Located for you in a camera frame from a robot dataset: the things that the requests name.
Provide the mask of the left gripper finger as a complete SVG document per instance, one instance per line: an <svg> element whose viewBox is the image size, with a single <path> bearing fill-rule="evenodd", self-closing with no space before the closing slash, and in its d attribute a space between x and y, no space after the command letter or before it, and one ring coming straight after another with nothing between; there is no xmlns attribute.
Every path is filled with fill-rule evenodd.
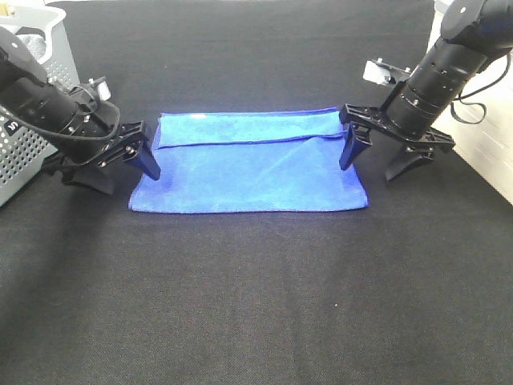
<svg viewBox="0 0 513 385"><path fill-rule="evenodd" d="M64 164L62 166L62 183L68 186L88 188L105 195L111 195L115 188L111 178L101 168L90 164Z"/></svg>
<svg viewBox="0 0 513 385"><path fill-rule="evenodd" d="M161 169L147 141L140 140L125 146L123 162L139 169L152 180L160 178Z"/></svg>

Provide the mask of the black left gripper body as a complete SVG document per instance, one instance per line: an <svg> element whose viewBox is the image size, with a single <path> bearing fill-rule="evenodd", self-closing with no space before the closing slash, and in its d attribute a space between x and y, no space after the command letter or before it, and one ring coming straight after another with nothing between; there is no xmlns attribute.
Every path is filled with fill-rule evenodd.
<svg viewBox="0 0 513 385"><path fill-rule="evenodd" d="M39 88L39 134L57 152L42 162L42 171L54 175L64 164L90 164L104 170L123 160L125 146L147 141L144 121L122 123L120 110L100 101L90 86L63 91Z"/></svg>

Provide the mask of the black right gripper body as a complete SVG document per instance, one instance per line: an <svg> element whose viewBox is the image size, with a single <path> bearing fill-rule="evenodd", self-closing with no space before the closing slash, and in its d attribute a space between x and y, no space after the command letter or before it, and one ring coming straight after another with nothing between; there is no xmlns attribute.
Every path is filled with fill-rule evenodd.
<svg viewBox="0 0 513 385"><path fill-rule="evenodd" d="M414 137L412 133L399 128L379 107L345 104L339 112L339 119L342 124L355 122L396 140L404 145L408 152L433 152L440 149L448 153L455 146L450 135L434 128L427 128L420 137Z"/></svg>

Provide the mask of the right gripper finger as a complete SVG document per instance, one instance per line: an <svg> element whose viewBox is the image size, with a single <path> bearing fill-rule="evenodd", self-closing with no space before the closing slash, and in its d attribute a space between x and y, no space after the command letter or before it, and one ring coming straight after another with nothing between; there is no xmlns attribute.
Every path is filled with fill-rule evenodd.
<svg viewBox="0 0 513 385"><path fill-rule="evenodd" d="M395 180L404 173L409 172L414 168L427 165L433 160L433 152L399 151L387 166L386 180Z"/></svg>
<svg viewBox="0 0 513 385"><path fill-rule="evenodd" d="M355 122L344 124L345 145L339 159L341 170L347 170L355 159L372 146L371 129Z"/></svg>

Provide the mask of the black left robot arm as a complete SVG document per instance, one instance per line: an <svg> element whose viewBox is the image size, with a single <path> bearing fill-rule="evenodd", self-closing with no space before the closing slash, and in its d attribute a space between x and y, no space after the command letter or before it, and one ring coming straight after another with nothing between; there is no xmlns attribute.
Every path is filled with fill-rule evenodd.
<svg viewBox="0 0 513 385"><path fill-rule="evenodd" d="M110 195L114 185L104 172L109 164L122 160L153 180L161 169L145 122L123 123L119 108L97 91L101 81L62 88L18 36L1 29L1 105L11 120L56 148L42 162L42 171L60 172L64 185Z"/></svg>

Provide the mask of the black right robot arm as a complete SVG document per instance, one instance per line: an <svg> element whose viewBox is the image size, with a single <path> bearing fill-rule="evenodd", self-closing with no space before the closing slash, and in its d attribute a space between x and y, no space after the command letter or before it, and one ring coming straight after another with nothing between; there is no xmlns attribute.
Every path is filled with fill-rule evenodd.
<svg viewBox="0 0 513 385"><path fill-rule="evenodd" d="M339 164L346 170L371 147L378 131L401 143L386 179L429 164L436 150L450 152L453 138L433 128L435 120L478 73L512 50L510 1L454 1L441 22L440 35L411 75L397 80L379 107L346 104L339 120L346 129Z"/></svg>

